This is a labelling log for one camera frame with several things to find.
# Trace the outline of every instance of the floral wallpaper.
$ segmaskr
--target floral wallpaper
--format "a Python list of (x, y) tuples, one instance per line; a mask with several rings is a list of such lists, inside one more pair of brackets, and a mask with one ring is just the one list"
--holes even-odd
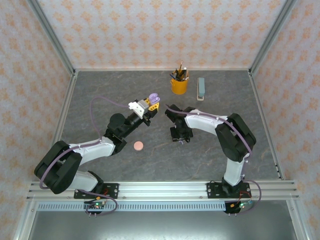
[(0, 239), (17, 228), (70, 76), (26, 0), (0, 2)]
[(285, 0), (39, 0), (79, 68), (249, 68)]
[(285, 177), (320, 236), (320, 1), (298, 0), (254, 77)]

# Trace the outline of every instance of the yellow pencil cup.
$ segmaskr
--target yellow pencil cup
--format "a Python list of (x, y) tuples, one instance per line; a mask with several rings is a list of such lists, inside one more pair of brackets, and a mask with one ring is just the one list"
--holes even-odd
[(189, 79), (185, 81), (177, 81), (175, 79), (171, 79), (171, 90), (174, 94), (184, 94), (187, 91), (187, 85), (188, 85)]

